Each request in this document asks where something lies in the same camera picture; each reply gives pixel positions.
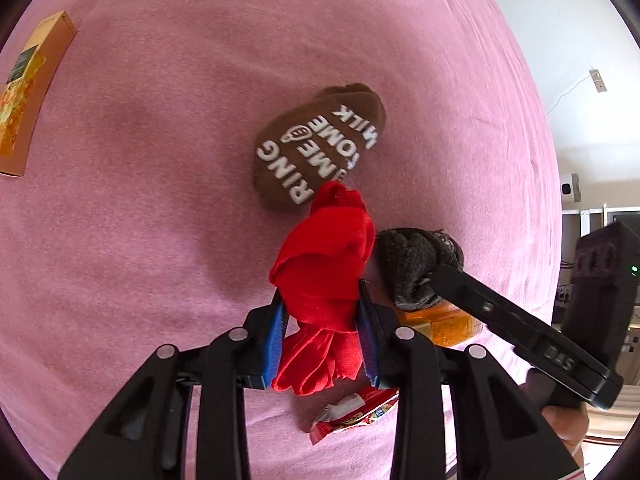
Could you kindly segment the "right hand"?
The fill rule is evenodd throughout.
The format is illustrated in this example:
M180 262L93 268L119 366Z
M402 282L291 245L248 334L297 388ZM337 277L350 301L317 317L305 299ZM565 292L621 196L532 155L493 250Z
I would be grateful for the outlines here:
M552 385L551 380L534 370L520 388L540 408L548 422L579 467L584 466L582 441L585 439L589 416L584 402L578 402L574 393Z

